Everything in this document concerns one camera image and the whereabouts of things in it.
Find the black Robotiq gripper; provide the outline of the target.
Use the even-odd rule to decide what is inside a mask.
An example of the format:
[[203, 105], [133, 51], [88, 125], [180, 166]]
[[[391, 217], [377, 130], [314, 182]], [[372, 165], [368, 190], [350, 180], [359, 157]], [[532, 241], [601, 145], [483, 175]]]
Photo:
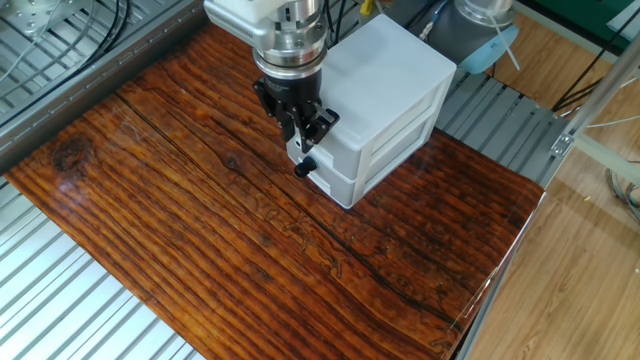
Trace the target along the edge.
[[303, 153], [318, 145], [340, 120], [337, 112], [322, 106], [321, 84], [321, 70], [295, 80], [263, 75], [253, 83], [254, 92], [267, 116], [275, 116], [284, 142], [295, 135], [296, 121], [302, 116], [298, 129]]

